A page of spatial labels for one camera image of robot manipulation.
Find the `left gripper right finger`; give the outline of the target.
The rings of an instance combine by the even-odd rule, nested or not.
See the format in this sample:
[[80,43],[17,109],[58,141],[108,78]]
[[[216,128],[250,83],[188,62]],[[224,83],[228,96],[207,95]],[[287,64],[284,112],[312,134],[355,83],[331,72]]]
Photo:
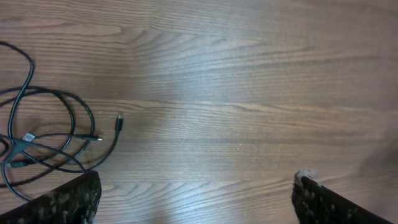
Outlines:
[[300,224],[391,224],[304,174],[295,174],[291,200]]

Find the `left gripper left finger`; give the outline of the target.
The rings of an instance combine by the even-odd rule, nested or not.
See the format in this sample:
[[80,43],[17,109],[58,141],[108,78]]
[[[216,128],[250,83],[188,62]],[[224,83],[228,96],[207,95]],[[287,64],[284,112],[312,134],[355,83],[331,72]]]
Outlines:
[[1,215],[2,224],[93,224],[102,193],[97,171],[81,176]]

